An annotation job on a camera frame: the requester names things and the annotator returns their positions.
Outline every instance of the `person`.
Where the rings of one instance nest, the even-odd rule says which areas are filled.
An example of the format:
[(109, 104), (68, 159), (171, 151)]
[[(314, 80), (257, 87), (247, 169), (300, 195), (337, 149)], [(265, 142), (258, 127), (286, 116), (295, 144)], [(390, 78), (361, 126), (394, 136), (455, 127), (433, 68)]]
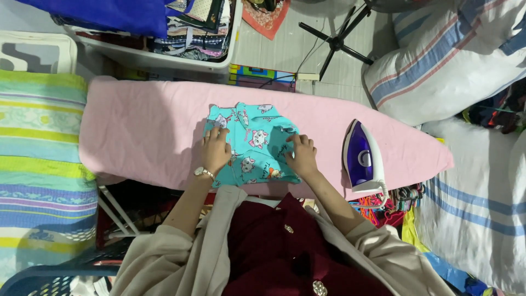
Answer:
[[(214, 176), (231, 158), (228, 132), (215, 127), (201, 142), (202, 165)], [(213, 178), (197, 175), (156, 232), (132, 242), (111, 295), (454, 295), (413, 245), (345, 201), (317, 169), (312, 139), (287, 141), (287, 164), (320, 214), (290, 194), (265, 201), (224, 185), (199, 222)]]

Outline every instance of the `decorative button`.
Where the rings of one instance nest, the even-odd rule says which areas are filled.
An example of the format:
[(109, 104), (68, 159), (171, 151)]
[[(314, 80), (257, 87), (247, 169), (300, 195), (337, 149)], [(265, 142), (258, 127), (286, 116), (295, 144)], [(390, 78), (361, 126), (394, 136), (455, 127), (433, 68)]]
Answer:
[(312, 289), (314, 290), (314, 294), (317, 296), (327, 296), (327, 288), (323, 285), (320, 281), (314, 281), (312, 283)]
[(294, 233), (294, 229), (292, 229), (292, 227), (288, 226), (288, 225), (285, 225), (285, 229), (290, 232), (290, 233)]

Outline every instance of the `fan stand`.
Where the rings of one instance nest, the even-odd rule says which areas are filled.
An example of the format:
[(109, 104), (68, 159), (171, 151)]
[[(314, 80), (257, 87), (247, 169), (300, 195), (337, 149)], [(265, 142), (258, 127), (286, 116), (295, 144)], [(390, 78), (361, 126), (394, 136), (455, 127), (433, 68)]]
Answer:
[(350, 47), (347, 47), (343, 41), (351, 33), (351, 31), (364, 19), (365, 17), (368, 17), (371, 15), (371, 8), (368, 5), (365, 5), (365, 7), (360, 11), (358, 16), (349, 24), (349, 21), (351, 20), (352, 14), (355, 12), (356, 6), (353, 6), (349, 13), (347, 14), (346, 21), (344, 25), (341, 27), (340, 32), (336, 37), (330, 37), (325, 35), (324, 33), (314, 29), (313, 27), (305, 24), (305, 23), (299, 23), (300, 28), (304, 29), (305, 31), (309, 32), (310, 34), (324, 40), (325, 42), (329, 43), (330, 46), (330, 52), (329, 55), (327, 55), (327, 58), (325, 59), (325, 63), (323, 64), (323, 67), (321, 67), (320, 71), (320, 81), (323, 78), (323, 75), (325, 74), (325, 71), (327, 70), (327, 67), (329, 66), (329, 63), (332, 59), (332, 56), (337, 51), (344, 51), (345, 53), (359, 59), (360, 61), (372, 65), (373, 61), (362, 54), (354, 51)]

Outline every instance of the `wristwatch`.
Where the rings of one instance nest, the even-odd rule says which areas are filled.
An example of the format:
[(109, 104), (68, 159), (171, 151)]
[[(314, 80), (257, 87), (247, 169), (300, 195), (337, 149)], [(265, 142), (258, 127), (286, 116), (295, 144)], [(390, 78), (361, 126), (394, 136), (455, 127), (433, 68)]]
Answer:
[(194, 171), (194, 175), (195, 176), (201, 176), (203, 174), (207, 174), (210, 176), (210, 178), (212, 178), (212, 181), (215, 181), (216, 180), (216, 176), (214, 176), (214, 174), (210, 173), (209, 171), (207, 171), (204, 167), (200, 166), (198, 167), (195, 171)]

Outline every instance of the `beige cardigan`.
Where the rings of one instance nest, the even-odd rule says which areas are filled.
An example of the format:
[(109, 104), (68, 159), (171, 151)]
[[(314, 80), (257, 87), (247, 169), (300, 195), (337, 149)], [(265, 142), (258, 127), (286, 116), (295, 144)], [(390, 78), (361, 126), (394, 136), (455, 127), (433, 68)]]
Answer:
[[(230, 220), (246, 197), (235, 186), (222, 186), (212, 211), (197, 225), (200, 230), (194, 240), (177, 228), (163, 225), (155, 234), (137, 237), (124, 258), (111, 295), (221, 295), (230, 273)], [(366, 221), (344, 236), (322, 209), (325, 218), (313, 209), (307, 211), (320, 225), (325, 239), (343, 252), (350, 264), (376, 277), (394, 296), (454, 296), (426, 257), (386, 227), (376, 229)], [(336, 295), (328, 290), (328, 296)]]

